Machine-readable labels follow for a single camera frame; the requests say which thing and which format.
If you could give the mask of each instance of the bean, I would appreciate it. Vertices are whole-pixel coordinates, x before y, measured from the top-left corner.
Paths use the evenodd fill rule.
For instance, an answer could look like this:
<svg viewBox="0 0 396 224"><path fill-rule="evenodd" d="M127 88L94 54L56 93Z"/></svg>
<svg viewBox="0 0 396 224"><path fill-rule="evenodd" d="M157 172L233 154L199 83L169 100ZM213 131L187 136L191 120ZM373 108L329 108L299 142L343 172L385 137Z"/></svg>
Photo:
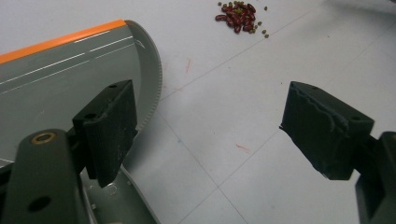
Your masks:
<svg viewBox="0 0 396 224"><path fill-rule="evenodd" d="M234 15L236 15L236 12L234 11L228 11L225 13L228 17L232 18Z"/></svg>
<svg viewBox="0 0 396 224"><path fill-rule="evenodd" d="M241 24L245 25L245 21L247 20L246 17L239 17L241 19Z"/></svg>
<svg viewBox="0 0 396 224"><path fill-rule="evenodd" d="M254 6L252 6L251 4L247 4L247 8L252 11L252 12L256 12L256 8L254 8Z"/></svg>
<svg viewBox="0 0 396 224"><path fill-rule="evenodd" d="M223 12L233 11L233 7L222 7L221 11Z"/></svg>
<svg viewBox="0 0 396 224"><path fill-rule="evenodd" d="M216 21L227 21L227 16L226 15L218 15L215 17Z"/></svg>
<svg viewBox="0 0 396 224"><path fill-rule="evenodd" d="M251 30L253 30L253 26L251 25L244 26L244 31L249 32Z"/></svg>
<svg viewBox="0 0 396 224"><path fill-rule="evenodd" d="M235 25L240 25L242 23L238 15L233 15L233 23L235 23Z"/></svg>
<svg viewBox="0 0 396 224"><path fill-rule="evenodd" d="M231 18L227 18L227 25L229 27L234 27L233 20Z"/></svg>
<svg viewBox="0 0 396 224"><path fill-rule="evenodd" d="M248 6L244 5L244 4L239 4L239 7L248 10Z"/></svg>
<svg viewBox="0 0 396 224"><path fill-rule="evenodd" d="M251 26L253 26L253 22L252 22L251 20L249 20L249 19L246 19L244 25L251 25Z"/></svg>
<svg viewBox="0 0 396 224"><path fill-rule="evenodd" d="M248 11L247 14L249 15L249 17L250 17L253 21L256 20L256 17L254 16L254 13L253 13L252 11Z"/></svg>
<svg viewBox="0 0 396 224"><path fill-rule="evenodd" d="M235 25L235 27L233 28L233 31L236 34L239 34L241 32L241 25Z"/></svg>

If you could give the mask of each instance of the metal plate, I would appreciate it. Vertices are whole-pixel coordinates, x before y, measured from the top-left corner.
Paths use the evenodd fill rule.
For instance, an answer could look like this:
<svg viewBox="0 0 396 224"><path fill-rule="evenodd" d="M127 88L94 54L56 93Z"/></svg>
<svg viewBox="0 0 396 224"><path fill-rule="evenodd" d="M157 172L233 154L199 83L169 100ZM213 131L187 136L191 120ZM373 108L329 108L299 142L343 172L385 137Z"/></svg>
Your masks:
<svg viewBox="0 0 396 224"><path fill-rule="evenodd" d="M136 22L0 64L0 166L14 161L22 138L69 130L72 118L109 84L134 81L141 131L161 94L158 51Z"/></svg>
<svg viewBox="0 0 396 224"><path fill-rule="evenodd" d="M160 223L123 166L113 183L100 188L84 170L81 174L93 223Z"/></svg>

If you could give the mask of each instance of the white tile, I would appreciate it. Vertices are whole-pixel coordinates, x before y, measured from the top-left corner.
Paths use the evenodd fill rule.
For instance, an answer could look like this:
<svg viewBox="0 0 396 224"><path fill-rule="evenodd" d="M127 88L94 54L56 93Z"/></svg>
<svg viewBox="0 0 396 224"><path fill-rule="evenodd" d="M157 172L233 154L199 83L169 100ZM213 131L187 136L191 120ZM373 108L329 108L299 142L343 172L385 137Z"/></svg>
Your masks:
<svg viewBox="0 0 396 224"><path fill-rule="evenodd" d="M230 63L160 102L159 111L217 184L268 139L281 121L276 77Z"/></svg>
<svg viewBox="0 0 396 224"><path fill-rule="evenodd" d="M396 58L381 49L384 41L375 42L326 87L327 92L375 120L375 138L396 130Z"/></svg>
<svg viewBox="0 0 396 224"><path fill-rule="evenodd" d="M216 188L158 114L124 166L162 224L178 223Z"/></svg>
<svg viewBox="0 0 396 224"><path fill-rule="evenodd" d="M165 98L160 112L220 184L248 158L240 149L253 152L277 130L290 81L325 86L393 22L322 4Z"/></svg>
<svg viewBox="0 0 396 224"><path fill-rule="evenodd" d="M317 0L305 0L305 7L295 8L296 3L290 1L254 3L258 9L257 21L264 21L265 29L279 30L296 18L304 15ZM225 25L225 22L215 22L214 17L222 14L216 2L203 4L202 2L184 3L179 7L171 7L168 13L168 26L161 23L151 24L152 35L156 39L163 60L163 94L162 98L182 88L196 78L216 68L246 48L263 40L261 34L240 35ZM283 5L294 8L285 13ZM273 10L265 12L264 6L274 5ZM197 16L194 11L204 11L204 16Z"/></svg>
<svg viewBox="0 0 396 224"><path fill-rule="evenodd" d="M246 224L221 190L216 189L180 224Z"/></svg>
<svg viewBox="0 0 396 224"><path fill-rule="evenodd" d="M396 23L393 24L376 42L375 45L388 54L392 59L396 60Z"/></svg>
<svg viewBox="0 0 396 224"><path fill-rule="evenodd" d="M247 223L359 223L354 184L331 181L277 133L220 188Z"/></svg>

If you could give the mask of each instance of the tile grout line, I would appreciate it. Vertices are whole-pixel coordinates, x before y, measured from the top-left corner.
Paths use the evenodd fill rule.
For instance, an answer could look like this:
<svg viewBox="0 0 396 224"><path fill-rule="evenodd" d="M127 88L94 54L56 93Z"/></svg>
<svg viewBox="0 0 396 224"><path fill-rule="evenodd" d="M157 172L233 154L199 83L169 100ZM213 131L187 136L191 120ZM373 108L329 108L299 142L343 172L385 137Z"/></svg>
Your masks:
<svg viewBox="0 0 396 224"><path fill-rule="evenodd" d="M396 61L396 58L394 58L392 55L388 54L386 51L381 49L381 52L383 52L384 54L386 54L388 57L390 57L393 61Z"/></svg>
<svg viewBox="0 0 396 224"><path fill-rule="evenodd" d="M219 189L219 187L216 187L215 189L213 189L203 200L201 200L200 203L198 203L194 208L192 208L191 211L178 222L178 224L183 222L184 219L186 219L193 211L195 211L195 209L197 209L204 201L206 201L206 199L209 198L210 195L212 195L217 189Z"/></svg>
<svg viewBox="0 0 396 224"><path fill-rule="evenodd" d="M172 133L177 137L177 139L181 138L177 135L177 133L175 132L175 130L173 130L173 128L171 127L171 125L169 125L168 121L163 117L163 115L160 113L160 111L158 111L158 114L160 115L161 119L163 119L163 121L166 123L166 125L169 127L169 129L172 131ZM216 189L219 189L219 186L216 184L215 180L213 180L212 176L207 172L207 170L204 168L204 166L198 161L198 159L190 152L189 148L184 144L183 141L181 141L181 144L183 145L184 148L187 149L187 151L192 155L192 157L195 159L195 161L201 166L201 168L204 170L204 172L206 173L207 176L209 176L209 178L212 180L212 182L215 184L215 188L206 196L204 197L200 203L198 203L194 208L191 209L191 211L184 216L179 222L178 224L180 224L184 219L186 219L197 207L199 207L210 195L213 194L213 192L215 192Z"/></svg>
<svg viewBox="0 0 396 224"><path fill-rule="evenodd" d="M347 70L348 67L349 67L350 65L352 65L356 60L358 60L358 58L359 58L368 48L370 48L370 47L375 43L375 41L377 41L381 36L383 36L383 35L384 35L388 30L390 30L390 29L393 27L393 25L395 25L395 24L396 24L396 20L388 27L388 29L386 29L381 35L379 35L375 40L373 40L373 42L371 42L366 48L364 48L355 58L353 58L352 61L350 61L349 64L347 64L344 68L342 68L342 69L340 70L340 73L342 73L342 72L344 72L345 70ZM341 74L338 74L338 75L334 76L331 80L329 80L329 82L328 82L327 84L324 85L324 88L329 87L330 84L332 84L332 83L335 81L335 79L338 78L339 76L341 76Z"/></svg>
<svg viewBox="0 0 396 224"><path fill-rule="evenodd" d="M319 7L320 5L322 5L323 3L318 4L317 6L311 8L310 10L308 10L307 12L305 12L305 14L299 16L298 18L294 19L293 21L289 22L288 24L282 26L281 28L279 28L278 30L274 31L271 35L275 35L276 33L280 32L281 30L285 29L286 27L288 27L289 25L293 24L294 22L296 22L297 20L301 19L302 17L306 16L307 14L309 14L311 11L315 10L317 7ZM239 53L236 53L234 56L232 56L231 58L227 59L226 61L220 63L219 65L215 66L214 68L210 69L209 71L203 73L202 75L196 77L195 79L193 79L192 81L186 83L185 85L183 85L182 87L178 88L177 90L173 91L172 93L170 93L169 95L163 97L160 101L172 96L173 94L175 94L176 92L182 90L183 88L186 88L187 86L190 86L190 84L192 84L193 82L195 82L196 80L198 80L201 77L204 77L206 75L208 75L209 73L211 73L212 71L216 70L217 68L221 67L222 65L226 64L227 62L229 62L230 60L238 57L239 55L241 55L242 53L248 51L249 49L253 48L254 46L260 44L262 41L264 41L265 39L259 40L258 42L254 43L253 45L251 45L250 47L247 47L246 49L243 49L242 51L240 51Z"/></svg>
<svg viewBox="0 0 396 224"><path fill-rule="evenodd" d="M235 211L239 214L239 216L244 219L245 223L248 224L247 220L244 218L244 216L242 216L242 214L238 211L238 209L236 209L235 205L233 205L233 203L230 201L230 199L227 197L227 195L225 195L225 193L219 188L219 190L221 191L221 193L223 194L223 196L227 199L227 201L231 204L231 206L233 207L233 209L235 209Z"/></svg>
<svg viewBox="0 0 396 224"><path fill-rule="evenodd" d="M231 176L233 174L235 174L243 165L245 165L245 163L247 163L258 151L260 151L265 144L267 144L277 133L279 133L279 130L276 130L276 132L274 132L267 140L265 140L265 142L259 146L259 148L257 150L255 150L253 152L253 154L251 154L246 160L244 160L230 175L227 176L227 178L225 178L224 181L221 182L221 184L219 184L219 188L227 181L231 178Z"/></svg>
<svg viewBox="0 0 396 224"><path fill-rule="evenodd" d="M177 135L177 133L175 132L175 130L171 127L171 125L168 123L168 121L163 117L163 115L160 113L160 111L158 111L158 114L161 116L161 118L163 119L163 121L165 121L166 125L169 127L169 129L172 131L172 133L177 137L177 139L181 140L181 138ZM213 183L216 185L216 187L218 188L219 185L216 184L215 180L212 178L212 176L207 172L207 170L204 168L204 166L198 161L198 159L194 156L194 154L191 153L191 151L189 150L189 148L186 146L186 144L184 144L183 141L181 141L181 144L183 145L184 148L187 149L187 151L192 155L192 157L195 159L196 162L198 162L198 164L201 166L201 168L205 171L205 173L209 176L209 178L213 181Z"/></svg>

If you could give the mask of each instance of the white floor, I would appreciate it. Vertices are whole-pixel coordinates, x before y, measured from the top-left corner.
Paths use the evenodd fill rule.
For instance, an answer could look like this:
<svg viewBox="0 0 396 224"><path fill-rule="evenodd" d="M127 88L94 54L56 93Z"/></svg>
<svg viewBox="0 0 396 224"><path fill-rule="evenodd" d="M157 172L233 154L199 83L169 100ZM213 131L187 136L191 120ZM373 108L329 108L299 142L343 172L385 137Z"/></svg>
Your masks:
<svg viewBox="0 0 396 224"><path fill-rule="evenodd" d="M137 21L161 54L163 94L126 167L162 224L359 223L359 174L325 179L278 126L296 80L373 118L374 137L396 131L396 5L250 1L264 39L215 22L217 2L1 1L0 54Z"/></svg>

